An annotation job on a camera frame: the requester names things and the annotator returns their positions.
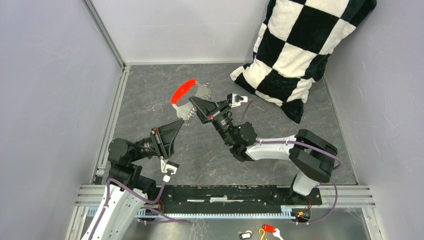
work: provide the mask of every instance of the checkered pillow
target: checkered pillow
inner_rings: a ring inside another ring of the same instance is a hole
[[[333,49],[376,4],[376,0],[270,0],[253,47],[253,63],[234,70],[231,79],[300,123],[309,88],[323,77]]]

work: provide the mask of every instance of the metal frame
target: metal frame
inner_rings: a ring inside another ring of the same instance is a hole
[[[114,137],[115,127],[117,125],[117,120],[119,116],[119,111],[121,108],[122,99],[124,97],[125,87],[127,85],[128,75],[130,74],[131,66],[126,66],[122,72],[115,94],[113,96],[113,103],[109,113],[109,119],[107,120],[106,129],[104,132],[103,139],[101,141],[100,148],[97,152],[97,164],[94,165],[94,168],[91,172],[93,176],[90,183],[93,183],[98,176],[103,176],[106,168],[106,159],[108,159],[109,152],[107,151],[109,143]]]
[[[335,107],[336,105],[334,104],[333,96],[332,96],[332,94],[331,94],[331,91],[330,91],[329,85],[327,84],[327,80],[326,80],[326,76],[325,76],[325,74],[324,74],[324,76],[322,77],[322,80],[324,81],[324,85],[325,85],[325,88],[327,89],[327,92],[328,92],[328,96],[329,96],[329,98],[330,98],[331,105],[332,105],[332,107],[333,107],[333,109],[334,109],[335,119],[337,120],[337,124],[338,124],[339,129],[340,129],[340,132],[341,132],[341,138],[343,139],[343,142],[345,143],[345,144],[344,144],[344,147],[346,148],[346,153],[347,153],[347,156],[349,157],[349,163],[350,163],[350,166],[352,167],[353,177],[355,178],[355,181],[356,181],[357,183],[361,184],[361,182],[359,182],[357,169],[355,168],[355,163],[354,163],[354,161],[353,161],[353,158],[352,158],[352,155],[351,155],[351,151],[349,151],[349,146],[348,146],[348,145],[346,145],[346,143],[348,142],[348,141],[346,140],[346,134],[345,134],[345,132],[343,131],[343,128],[341,127],[341,126],[342,126],[342,122],[340,121],[339,115],[337,114],[337,110],[336,110],[336,107]]]
[[[82,0],[85,7],[87,8],[88,13],[91,16],[91,19],[93,20],[94,24],[96,25],[98,31],[100,32],[101,36],[103,37],[104,41],[106,42],[107,46],[109,47],[110,51],[113,54],[113,57],[115,58],[118,65],[124,69],[126,64],[124,60],[122,59],[117,46],[115,46],[114,41],[112,40],[111,36],[109,35],[108,30],[105,27],[105,24],[103,23],[102,19],[99,16],[99,13],[96,10],[96,7],[94,6],[92,0]]]
[[[321,193],[322,205],[312,206],[313,208],[330,208],[335,200],[335,189],[332,185],[321,185],[318,187]],[[338,200],[336,208],[349,209],[360,208],[365,217],[371,240],[384,240],[385,236],[381,228],[380,218],[377,212],[371,190],[368,186],[362,185],[338,185]],[[105,185],[82,185],[76,199],[71,223],[66,234],[66,240],[79,240],[81,236],[89,207],[98,207],[101,204]],[[304,205],[281,206],[281,209],[303,209]],[[204,214],[192,214],[191,218],[205,218]],[[267,218],[264,216],[252,216],[251,218]]]

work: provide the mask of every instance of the red key tag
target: red key tag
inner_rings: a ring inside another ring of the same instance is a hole
[[[268,224],[262,225],[262,228],[269,233],[274,233],[276,231],[275,227],[270,226]]]

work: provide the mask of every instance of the red handle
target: red handle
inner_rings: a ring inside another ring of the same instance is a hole
[[[262,225],[262,228],[263,228],[265,231],[270,232],[270,233],[275,233],[275,232],[276,232],[275,227],[270,226],[270,225],[268,225],[268,224],[264,224],[264,225]]]
[[[192,87],[196,85],[196,79],[190,79],[181,86],[179,86],[171,97],[171,104],[177,104],[178,100],[181,99]]]

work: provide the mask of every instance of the gray wall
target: gray wall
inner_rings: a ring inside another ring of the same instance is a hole
[[[93,0],[124,61],[251,62],[268,0]]]
[[[379,1],[335,49],[325,74],[361,183],[388,239],[422,239],[422,1]]]
[[[63,239],[120,68],[80,0],[2,0],[0,59],[0,239]]]

